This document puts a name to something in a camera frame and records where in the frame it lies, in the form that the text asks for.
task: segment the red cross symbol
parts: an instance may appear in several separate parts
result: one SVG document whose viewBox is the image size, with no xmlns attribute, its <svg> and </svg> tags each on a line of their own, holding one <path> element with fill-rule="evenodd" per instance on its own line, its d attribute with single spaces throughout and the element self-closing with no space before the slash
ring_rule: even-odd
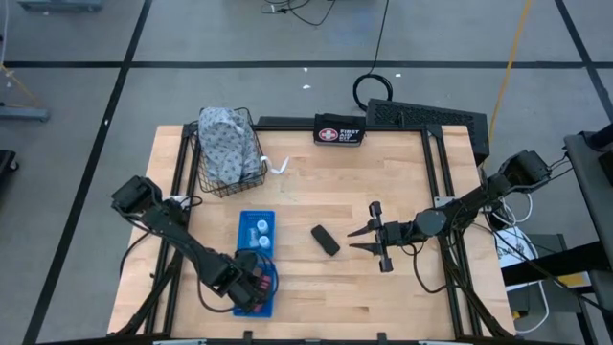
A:
<svg viewBox="0 0 613 345">
<path fill-rule="evenodd" d="M 319 138 L 323 141 L 332 141 L 338 138 L 338 132 L 332 128 L 324 128 L 319 131 Z"/>
</svg>

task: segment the yellow cable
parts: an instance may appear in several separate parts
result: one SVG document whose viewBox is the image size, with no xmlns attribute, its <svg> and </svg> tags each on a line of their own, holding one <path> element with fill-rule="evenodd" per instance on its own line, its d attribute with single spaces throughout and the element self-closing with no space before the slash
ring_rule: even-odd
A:
<svg viewBox="0 0 613 345">
<path fill-rule="evenodd" d="M 515 53 L 517 53 L 517 44 L 519 43 L 519 36 L 521 36 L 521 32 L 524 30 L 524 23 L 526 22 L 526 17 L 528 16 L 528 11 L 530 10 L 530 5 L 532 0 L 526 0 L 526 5 L 524 5 L 524 11 L 521 13 L 521 18 L 519 19 L 519 25 L 517 26 L 517 32 L 515 33 L 515 39 L 513 40 L 513 46 L 511 48 L 511 56 L 509 57 L 509 62 L 507 63 L 507 69 L 505 71 L 505 78 L 502 81 L 502 85 L 500 86 L 500 91 L 498 91 L 498 99 L 496 100 L 496 106 L 494 107 L 494 112 L 491 115 L 491 123 L 489 124 L 489 134 L 488 134 L 488 144 L 491 146 L 491 143 L 494 141 L 494 129 L 496 128 L 496 119 L 498 118 L 498 111 L 500 110 L 500 104 L 502 103 L 502 98 L 505 95 L 505 91 L 507 91 L 507 84 L 509 83 L 509 79 L 511 77 L 511 68 L 513 66 L 513 62 L 515 61 Z"/>
<path fill-rule="evenodd" d="M 34 102 L 35 107 L 40 106 L 40 102 L 38 101 L 36 96 L 30 90 L 28 90 L 28 88 L 26 87 L 26 85 L 23 84 L 23 82 L 21 82 L 16 76 L 14 76 L 12 72 L 9 71 L 4 65 L 0 64 L 0 68 L 7 74 L 7 77 L 11 78 L 14 82 L 16 82 L 17 86 L 19 86 L 19 88 L 23 92 L 25 92 L 28 97 L 30 97 L 30 99 Z"/>
</svg>

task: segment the black tape line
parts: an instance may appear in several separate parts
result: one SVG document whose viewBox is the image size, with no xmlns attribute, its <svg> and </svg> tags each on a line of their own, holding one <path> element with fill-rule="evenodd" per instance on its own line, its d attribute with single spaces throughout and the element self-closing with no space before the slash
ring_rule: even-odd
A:
<svg viewBox="0 0 613 345">
<path fill-rule="evenodd" d="M 117 103 L 122 95 L 122 90 L 124 89 L 125 77 L 127 76 L 127 72 L 129 70 L 129 63 L 134 58 L 134 53 L 136 52 L 136 47 L 138 46 L 139 39 L 141 38 L 141 33 L 145 27 L 145 22 L 147 21 L 147 16 L 151 8 L 152 1 L 153 0 L 145 0 L 143 8 L 141 9 L 141 14 L 136 22 L 136 27 L 132 33 L 132 38 L 130 39 L 130 43 L 127 47 L 127 52 L 125 53 L 124 62 L 122 63 L 119 75 L 117 76 L 117 81 L 115 81 L 115 86 L 113 87 L 113 91 L 111 92 L 108 100 L 108 105 L 106 106 L 104 116 L 102 117 L 91 153 L 87 159 L 85 171 L 83 172 L 79 188 L 77 189 L 77 194 L 70 209 L 70 213 L 68 214 L 66 224 L 64 225 L 64 230 L 59 239 L 56 254 L 51 262 L 51 267 L 47 273 L 47 278 L 45 279 L 43 288 L 38 296 L 34 313 L 30 319 L 30 325 L 28 326 L 28 330 L 24 335 L 23 344 L 35 344 L 38 340 L 40 329 L 42 328 L 45 315 L 47 314 L 47 310 L 51 304 L 51 299 L 56 290 L 61 269 L 66 260 L 68 249 L 70 248 L 70 243 L 75 235 L 80 213 L 83 209 L 85 199 L 87 198 L 87 193 L 89 192 L 89 187 L 94 178 L 94 172 L 96 171 L 98 161 L 100 160 L 106 134 L 108 133 L 111 120 L 113 119 L 115 109 L 117 108 Z"/>
</svg>

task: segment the white paper tag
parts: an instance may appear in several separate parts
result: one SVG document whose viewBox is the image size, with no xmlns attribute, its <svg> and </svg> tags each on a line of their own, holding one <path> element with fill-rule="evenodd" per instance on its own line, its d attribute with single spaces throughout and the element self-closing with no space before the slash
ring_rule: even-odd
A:
<svg viewBox="0 0 613 345">
<path fill-rule="evenodd" d="M 270 172 L 271 173 L 281 174 L 281 173 L 284 173 L 285 168 L 287 168 L 287 162 L 289 162 L 289 157 L 285 158 L 284 163 L 281 165 L 281 167 L 278 170 L 276 170 L 276 169 L 274 169 L 272 167 L 272 161 L 270 160 L 270 158 L 268 158 L 266 156 L 260 157 L 260 162 L 263 162 L 263 161 L 266 161 L 266 164 L 270 168 Z"/>
</svg>

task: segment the white bottle cap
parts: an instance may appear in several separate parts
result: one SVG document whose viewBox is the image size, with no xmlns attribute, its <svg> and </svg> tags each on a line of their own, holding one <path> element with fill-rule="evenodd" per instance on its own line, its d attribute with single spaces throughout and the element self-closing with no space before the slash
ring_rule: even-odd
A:
<svg viewBox="0 0 613 345">
<path fill-rule="evenodd" d="M 251 233 L 251 240 L 249 240 L 249 246 L 252 248 L 257 248 L 260 246 L 260 242 L 258 241 L 258 230 L 256 228 L 249 229 Z"/>
<path fill-rule="evenodd" d="M 264 249 L 270 248 L 270 239 L 268 239 L 267 236 L 260 237 L 259 241 L 260 241 L 260 247 Z"/>
<path fill-rule="evenodd" d="M 258 230 L 260 230 L 261 234 L 265 234 L 268 232 L 268 223 L 266 220 L 258 220 Z"/>
</svg>

